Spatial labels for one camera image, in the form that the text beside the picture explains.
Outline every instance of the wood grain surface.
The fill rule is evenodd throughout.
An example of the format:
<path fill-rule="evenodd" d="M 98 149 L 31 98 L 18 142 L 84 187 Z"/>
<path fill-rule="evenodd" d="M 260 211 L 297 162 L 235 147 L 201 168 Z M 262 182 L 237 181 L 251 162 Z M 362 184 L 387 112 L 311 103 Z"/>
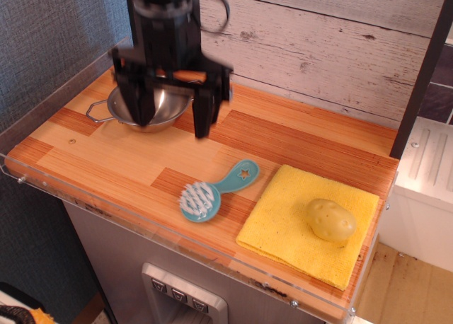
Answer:
<path fill-rule="evenodd" d="M 374 324 L 450 324 L 453 272 L 379 244 L 357 314 Z"/>
<path fill-rule="evenodd" d="M 259 0 L 431 37 L 444 0 Z"/>
<path fill-rule="evenodd" d="M 234 65 L 233 81 L 398 128 L 430 39 L 256 0 L 228 0 L 222 33 L 203 51 Z M 202 0 L 202 21 L 225 19 Z"/>
<path fill-rule="evenodd" d="M 115 120 L 95 124 L 84 114 L 115 83 L 106 72 L 13 149 L 8 169 L 29 183 L 130 228 L 150 240 L 258 287 L 332 323 L 350 308 L 365 257 L 398 161 L 389 158 L 395 131 L 269 93 L 234 85 L 209 139 L 196 139 L 189 109 L 157 133 L 131 130 Z M 105 115 L 106 106 L 94 113 Z M 222 195 L 213 220 L 183 217 L 178 197 L 187 183 L 221 180 L 239 160 L 260 166 L 257 181 Z M 341 292 L 261 257 L 235 237 L 265 187 L 283 164 L 379 195 L 349 287 Z"/>

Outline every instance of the wooden countertop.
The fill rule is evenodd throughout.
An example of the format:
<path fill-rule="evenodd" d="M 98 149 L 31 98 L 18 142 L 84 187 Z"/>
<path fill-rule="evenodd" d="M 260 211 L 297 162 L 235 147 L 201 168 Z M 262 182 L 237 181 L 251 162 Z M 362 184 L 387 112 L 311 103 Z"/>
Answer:
<path fill-rule="evenodd" d="M 365 258 L 376 232 L 398 161 L 389 158 L 396 131 L 296 101 L 234 86 L 209 139 L 193 135 L 188 110 L 157 134 L 115 120 L 96 124 L 85 113 L 114 89 L 109 71 L 16 146 L 6 160 L 18 177 L 189 255 L 315 316 L 340 322 L 353 306 Z M 98 106 L 105 115 L 106 107 Z M 186 220 L 178 198 L 186 183 L 216 182 L 239 160 L 260 166 L 257 181 L 222 195 L 213 220 Z M 235 237 L 282 164 L 379 195 L 379 209 L 349 287 L 340 291 L 256 255 Z"/>

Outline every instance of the yellow sponge cloth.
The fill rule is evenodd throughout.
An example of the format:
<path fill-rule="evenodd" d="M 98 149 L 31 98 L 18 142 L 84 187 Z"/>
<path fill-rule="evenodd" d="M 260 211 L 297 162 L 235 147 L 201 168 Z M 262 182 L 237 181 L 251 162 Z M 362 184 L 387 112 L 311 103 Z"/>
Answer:
<path fill-rule="evenodd" d="M 357 230 L 346 241 L 317 237 L 305 220 L 313 199 L 333 200 L 351 212 Z M 345 290 L 379 197 L 345 184 L 283 165 L 266 187 L 236 242 L 272 260 Z"/>

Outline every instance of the dispenser buttons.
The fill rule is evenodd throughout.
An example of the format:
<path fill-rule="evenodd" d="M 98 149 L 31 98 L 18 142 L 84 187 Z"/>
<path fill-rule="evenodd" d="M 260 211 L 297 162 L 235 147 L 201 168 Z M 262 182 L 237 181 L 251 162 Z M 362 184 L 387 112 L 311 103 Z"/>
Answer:
<path fill-rule="evenodd" d="M 199 312 L 207 313 L 207 305 L 197 299 L 192 299 L 193 307 Z"/>
<path fill-rule="evenodd" d="M 173 298 L 177 301 L 180 301 L 181 303 L 187 303 L 187 296 L 183 292 L 172 288 L 171 293 L 173 294 Z"/>
<path fill-rule="evenodd" d="M 167 293 L 167 286 L 163 282 L 160 282 L 159 280 L 154 279 L 154 278 L 152 278 L 151 281 L 153 283 L 153 288 L 155 288 L 157 291 L 160 291 L 164 294 Z"/>

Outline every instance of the metal bowl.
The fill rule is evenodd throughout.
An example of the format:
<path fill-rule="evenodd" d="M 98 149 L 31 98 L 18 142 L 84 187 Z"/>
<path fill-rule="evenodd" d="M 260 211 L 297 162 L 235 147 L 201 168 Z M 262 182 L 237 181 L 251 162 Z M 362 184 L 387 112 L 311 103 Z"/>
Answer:
<path fill-rule="evenodd" d="M 107 100 L 93 103 L 86 111 L 86 116 L 94 122 L 106 122 L 116 119 L 135 131 L 157 133 L 173 125 L 187 110 L 192 101 L 192 96 L 189 95 L 189 92 L 189 90 L 179 87 L 155 88 L 154 103 L 156 104 L 156 114 L 147 126 L 140 126 L 132 119 L 118 87 L 110 93 Z M 96 119 L 90 115 L 93 107 L 102 103 L 107 103 L 112 117 Z"/>

